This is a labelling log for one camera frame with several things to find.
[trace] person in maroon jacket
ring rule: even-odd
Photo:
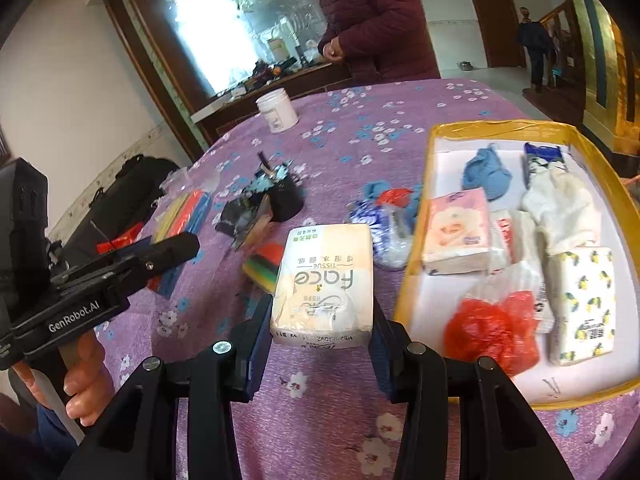
[[[327,29],[318,45],[346,61],[357,83],[440,78],[420,0],[320,0]]]

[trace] silver screw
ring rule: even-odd
[[[213,345],[213,351],[216,354],[226,354],[232,348],[232,345],[229,341],[218,341],[215,345]]]
[[[144,361],[142,361],[142,367],[150,372],[151,370],[155,370],[160,366],[160,359],[157,357],[147,357]]]
[[[493,370],[495,368],[496,362],[493,358],[487,355],[483,355],[478,359],[478,364],[485,370]]]
[[[411,341],[407,346],[406,349],[414,355],[422,355],[427,351],[427,347],[423,344],[420,343],[419,341]]]

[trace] floral tablecloth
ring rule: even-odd
[[[274,227],[284,243],[293,227],[341,222],[346,205],[367,184],[421,184],[424,150],[432,126],[461,120],[504,120],[524,114],[473,80],[428,80],[358,87],[308,96],[294,103],[300,122],[270,134],[257,116],[225,134],[191,171],[196,183],[221,173],[214,204],[199,234],[198,256],[186,264],[170,300],[148,290],[130,308],[97,328],[107,366],[120,386],[142,359],[184,359],[223,338],[251,316],[257,304],[242,275],[246,257],[214,230],[226,200],[254,174],[263,150],[273,161],[294,160],[304,209]],[[149,233],[154,218],[143,233]],[[387,316],[401,272],[375,270],[374,291]],[[577,410],[538,412],[579,480],[595,480],[626,439],[640,413],[638,392]],[[243,478],[391,478],[404,421],[404,405],[379,392],[366,349],[319,351],[272,346],[262,387],[249,404],[234,404]],[[458,477],[459,413],[450,408],[448,477]],[[178,423],[178,478],[187,478],[186,409]]]

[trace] brown door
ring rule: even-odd
[[[516,42],[518,18],[513,0],[473,0],[487,65],[525,66],[521,46]]]

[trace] black bag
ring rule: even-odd
[[[127,160],[106,191],[98,189],[89,212],[62,249],[69,267],[87,263],[98,255],[96,245],[117,238],[138,222],[146,223],[163,193],[160,184],[178,166],[165,158],[136,155]],[[100,234],[91,222],[100,229]]]

